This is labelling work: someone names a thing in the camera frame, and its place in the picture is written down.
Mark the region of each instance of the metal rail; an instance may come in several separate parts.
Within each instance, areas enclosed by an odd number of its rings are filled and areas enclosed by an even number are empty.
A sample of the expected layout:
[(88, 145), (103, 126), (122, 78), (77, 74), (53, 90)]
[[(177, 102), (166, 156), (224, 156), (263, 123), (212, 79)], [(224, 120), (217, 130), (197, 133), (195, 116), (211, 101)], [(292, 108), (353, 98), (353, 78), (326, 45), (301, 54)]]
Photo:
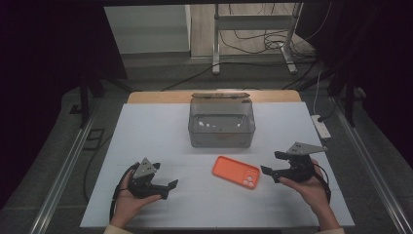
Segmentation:
[(345, 131), (349, 136), (350, 141), (356, 149), (357, 155), (361, 160), (361, 163), (365, 167), (374, 187), (377, 190), (377, 193), (379, 194), (380, 198), (383, 201), (383, 204), (388, 210), (388, 213), (391, 216), (394, 225), (398, 230), (398, 233), (413, 234), (412, 227), (409, 221), (407, 220), (406, 215), (403, 209), (401, 208), (401, 205), (399, 204), (392, 190), (389, 188), (388, 184), (386, 183), (382, 174), (380, 173), (379, 169), (374, 163), (368, 149), (365, 147), (362, 139), (360, 138), (357, 129), (353, 128), (348, 123), (343, 113), (343, 107), (339, 103), (335, 103), (336, 101), (333, 98), (331, 100), (333, 104), (338, 105), (338, 116), (340, 118), (341, 124), (345, 128)]
[(85, 143), (86, 138), (88, 137), (89, 130), (92, 127), (94, 122), (95, 114), (100, 105), (100, 100), (97, 99), (95, 103), (91, 105), (91, 115), (86, 123), (85, 127), (81, 129), (76, 136), (75, 142), (73, 143), (66, 160), (64, 161), (63, 165), (61, 166), (60, 171), (53, 183), (51, 189), (49, 190), (46, 199), (37, 214), (32, 227), (30, 228), (30, 234), (40, 234), (45, 233), (49, 223), (52, 219), (53, 214), (55, 213), (58, 201), (60, 200), (61, 194), (66, 187), (66, 183), (70, 178), (70, 175), (73, 171), (73, 168), (77, 162), (78, 156), (82, 150), (82, 147)]

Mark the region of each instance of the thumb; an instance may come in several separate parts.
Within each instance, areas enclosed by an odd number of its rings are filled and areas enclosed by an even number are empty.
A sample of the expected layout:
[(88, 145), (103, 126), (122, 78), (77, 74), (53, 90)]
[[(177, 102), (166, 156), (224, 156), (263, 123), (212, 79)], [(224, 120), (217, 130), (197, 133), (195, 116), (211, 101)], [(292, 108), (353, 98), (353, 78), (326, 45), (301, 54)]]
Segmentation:
[(143, 204), (148, 205), (148, 204), (151, 204), (151, 203), (154, 203), (160, 200), (161, 198), (162, 198), (161, 195), (152, 195), (152, 196), (141, 199), (141, 201)]

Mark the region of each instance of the white cable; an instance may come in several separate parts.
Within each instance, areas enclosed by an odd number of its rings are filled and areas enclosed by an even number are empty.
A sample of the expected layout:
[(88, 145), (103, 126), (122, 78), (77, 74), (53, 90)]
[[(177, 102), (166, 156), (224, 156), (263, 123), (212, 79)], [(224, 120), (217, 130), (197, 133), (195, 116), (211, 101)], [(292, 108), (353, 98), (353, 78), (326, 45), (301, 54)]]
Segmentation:
[(313, 103), (313, 112), (314, 115), (317, 115), (316, 113), (316, 101), (317, 101), (317, 95), (319, 94), (319, 78), (317, 79), (317, 89), (316, 89), (316, 97), (314, 98), (314, 103)]
[(325, 22), (326, 22), (326, 20), (327, 20), (327, 18), (328, 18), (328, 15), (329, 15), (330, 9), (331, 9), (331, 4), (332, 4), (332, 2), (330, 2), (330, 4), (328, 5), (327, 14), (325, 14), (325, 18), (324, 18), (324, 20), (322, 21), (322, 24), (319, 26), (319, 29), (317, 29), (317, 31), (316, 31), (315, 33), (313, 33), (313, 35), (311, 35), (311, 36), (307, 37), (306, 39), (303, 39), (302, 41), (296, 43), (296, 45), (298, 45), (298, 44), (300, 44), (300, 43), (302, 43), (302, 42), (304, 42), (304, 41), (307, 41), (308, 39), (314, 37), (317, 33), (319, 33), (319, 31), (322, 29), (322, 27), (324, 26), (324, 24), (325, 24)]

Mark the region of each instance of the wooden table edge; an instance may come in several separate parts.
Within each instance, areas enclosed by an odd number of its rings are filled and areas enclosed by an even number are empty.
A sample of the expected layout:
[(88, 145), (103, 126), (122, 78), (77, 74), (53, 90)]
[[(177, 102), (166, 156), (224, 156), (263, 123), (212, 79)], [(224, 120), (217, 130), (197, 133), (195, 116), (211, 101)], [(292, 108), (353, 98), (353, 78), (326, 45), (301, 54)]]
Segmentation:
[(298, 92), (293, 90), (271, 91), (167, 91), (167, 92), (133, 92), (128, 104), (134, 103), (190, 103), (194, 93), (248, 93), (252, 102), (297, 102), (301, 101)]

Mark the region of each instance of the metal frame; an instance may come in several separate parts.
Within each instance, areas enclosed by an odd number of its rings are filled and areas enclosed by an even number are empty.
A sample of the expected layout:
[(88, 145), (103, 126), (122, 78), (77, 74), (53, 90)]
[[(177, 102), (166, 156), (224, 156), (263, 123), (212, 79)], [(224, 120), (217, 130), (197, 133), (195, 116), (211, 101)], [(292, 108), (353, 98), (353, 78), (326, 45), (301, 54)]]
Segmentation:
[(300, 15), (302, 3), (297, 3), (291, 16), (219, 16), (218, 4), (215, 4), (212, 74), (219, 74), (219, 30), (267, 30), (287, 29), (285, 42), (280, 44), (281, 52), (289, 73), (297, 74), (297, 67), (291, 58), (289, 45)]
[(374, 163), (373, 158), (371, 157), (369, 151), (365, 147), (362, 139), (358, 135), (357, 129), (349, 124), (346, 119), (345, 114), (343, 113), (343, 107), (336, 101), (331, 99), (333, 104), (338, 104), (338, 117), (340, 118), (341, 124), (343, 125), (347, 135), (349, 136), (350, 141), (352, 142), (361, 164), (367, 171), (371, 182), (377, 190), (380, 198), (382, 199), (383, 204), (385, 205), (390, 217), (392, 218), (395, 227), (397, 228), (398, 233), (403, 234), (412, 234), (413, 230), (411, 224), (409, 223), (406, 214), (403, 211), (400, 203), (396, 199), (392, 190), (389, 188), (388, 184), (384, 180), (382, 174)]
[(49, 223), (52, 219), (53, 214), (55, 213), (58, 201), (66, 187), (67, 181), (72, 174), (73, 168), (76, 165), (77, 159), (79, 157), (80, 152), (82, 151), (83, 145), (85, 143), (86, 138), (88, 137), (89, 131), (94, 123), (94, 118), (96, 115), (96, 111), (100, 105), (100, 100), (98, 99), (95, 103), (91, 106), (91, 116), (88, 122), (85, 125), (85, 128), (81, 129), (76, 136), (76, 140), (70, 149), (66, 160), (64, 161), (63, 165), (61, 166), (60, 171), (53, 183), (51, 189), (49, 190), (46, 199), (37, 214), (34, 222), (30, 228), (30, 234), (37, 234), (37, 233), (45, 233)]

